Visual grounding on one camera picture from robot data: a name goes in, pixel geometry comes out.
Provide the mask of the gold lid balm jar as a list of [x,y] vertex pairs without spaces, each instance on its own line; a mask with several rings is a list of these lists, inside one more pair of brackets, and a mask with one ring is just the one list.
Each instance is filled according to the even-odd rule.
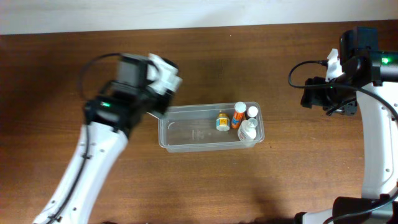
[[216,119],[216,129],[218,131],[230,130],[230,119],[226,113],[219,113]]

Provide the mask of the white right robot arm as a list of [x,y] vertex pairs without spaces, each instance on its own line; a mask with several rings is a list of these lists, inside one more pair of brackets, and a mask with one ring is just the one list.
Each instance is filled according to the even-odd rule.
[[319,65],[324,78],[306,81],[302,106],[322,106],[328,116],[360,111],[364,179],[359,198],[338,197],[329,210],[302,212],[296,223],[397,223],[397,53],[332,49]]

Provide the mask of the white squeeze bottle clear cap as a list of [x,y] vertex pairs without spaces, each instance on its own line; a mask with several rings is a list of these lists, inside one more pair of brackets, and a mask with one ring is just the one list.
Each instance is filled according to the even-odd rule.
[[244,120],[238,129],[238,138],[240,141],[253,141],[257,136],[258,122],[255,118]]

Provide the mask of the dark bottle white cap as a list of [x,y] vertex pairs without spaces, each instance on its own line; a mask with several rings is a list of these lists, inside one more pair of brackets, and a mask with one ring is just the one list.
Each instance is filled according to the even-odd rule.
[[255,118],[259,110],[256,106],[250,106],[246,111],[246,119]]

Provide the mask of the orange tube white cap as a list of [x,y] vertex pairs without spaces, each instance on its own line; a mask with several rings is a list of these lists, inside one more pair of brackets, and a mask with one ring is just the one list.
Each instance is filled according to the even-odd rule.
[[240,127],[246,108],[246,104],[242,101],[239,101],[234,105],[234,114],[231,120],[231,127],[233,129],[238,129]]

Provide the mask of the white Panadol box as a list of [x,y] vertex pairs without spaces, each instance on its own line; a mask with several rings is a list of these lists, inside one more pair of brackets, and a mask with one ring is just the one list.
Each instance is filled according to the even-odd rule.
[[150,111],[150,112],[147,112],[147,114],[149,114],[157,119],[162,119],[164,117],[164,115],[158,111]]

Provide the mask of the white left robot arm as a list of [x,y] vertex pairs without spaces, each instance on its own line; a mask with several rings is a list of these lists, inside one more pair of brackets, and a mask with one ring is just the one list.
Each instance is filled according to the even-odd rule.
[[178,84],[132,85],[111,80],[83,107],[73,157],[34,223],[88,223],[96,199],[142,115],[163,117]]

